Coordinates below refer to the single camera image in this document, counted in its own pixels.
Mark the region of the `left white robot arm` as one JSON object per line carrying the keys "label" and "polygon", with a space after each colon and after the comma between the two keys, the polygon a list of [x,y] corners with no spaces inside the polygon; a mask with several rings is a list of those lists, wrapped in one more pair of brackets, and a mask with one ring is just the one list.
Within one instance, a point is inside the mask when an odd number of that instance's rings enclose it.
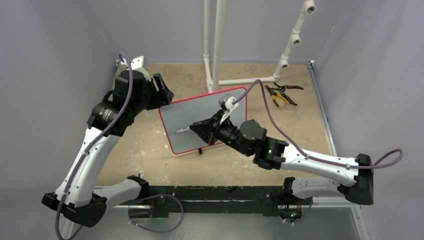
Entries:
{"label": "left white robot arm", "polygon": [[133,85],[129,83],[130,74],[124,70],[116,76],[114,88],[93,107],[71,170],[60,187],[41,200],[43,205],[60,211],[80,226],[95,226],[108,209],[127,201],[142,205],[149,199],[149,183],[135,175],[104,190],[94,189],[109,154],[136,116],[144,110],[169,105],[174,97],[161,74],[149,78],[134,70]]}

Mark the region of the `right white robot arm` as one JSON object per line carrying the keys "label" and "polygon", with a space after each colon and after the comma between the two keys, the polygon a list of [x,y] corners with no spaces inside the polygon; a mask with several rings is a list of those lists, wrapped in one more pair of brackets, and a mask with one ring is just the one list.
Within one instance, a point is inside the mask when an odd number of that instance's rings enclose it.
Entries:
{"label": "right white robot arm", "polygon": [[229,117],[222,120],[219,110],[211,118],[192,123],[189,129],[208,145],[221,141],[265,170],[295,170],[317,175],[314,180],[293,180],[281,189],[280,196],[288,204],[298,199],[324,196],[344,196],[358,205],[374,203],[374,173],[369,155],[356,157],[330,156],[298,149],[294,144],[267,136],[267,129],[255,120],[235,126]]}

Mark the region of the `black whiteboard marker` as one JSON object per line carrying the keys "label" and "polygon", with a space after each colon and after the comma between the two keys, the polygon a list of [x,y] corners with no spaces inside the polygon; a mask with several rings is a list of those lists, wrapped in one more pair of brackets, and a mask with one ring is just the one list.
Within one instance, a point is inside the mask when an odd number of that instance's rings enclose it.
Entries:
{"label": "black whiteboard marker", "polygon": [[188,130],[190,130],[190,128],[189,128],[189,127],[186,127],[186,128],[182,128],[182,129],[179,129],[179,130],[175,131],[175,133],[176,133],[176,134],[179,134],[179,133],[186,132],[186,131],[188,131]]}

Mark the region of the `red-framed whiteboard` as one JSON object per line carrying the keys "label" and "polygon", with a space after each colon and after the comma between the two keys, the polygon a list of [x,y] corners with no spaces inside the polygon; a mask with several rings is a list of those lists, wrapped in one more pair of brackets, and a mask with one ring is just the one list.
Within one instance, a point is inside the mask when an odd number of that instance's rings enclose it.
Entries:
{"label": "red-framed whiteboard", "polygon": [[187,130],[181,133],[175,131],[187,128],[195,122],[212,117],[221,109],[218,100],[230,94],[239,98],[247,90],[244,86],[238,86],[219,90],[213,93],[202,94],[172,102],[159,108],[162,121],[171,151],[176,154],[188,153],[198,149],[208,148],[194,132]]}

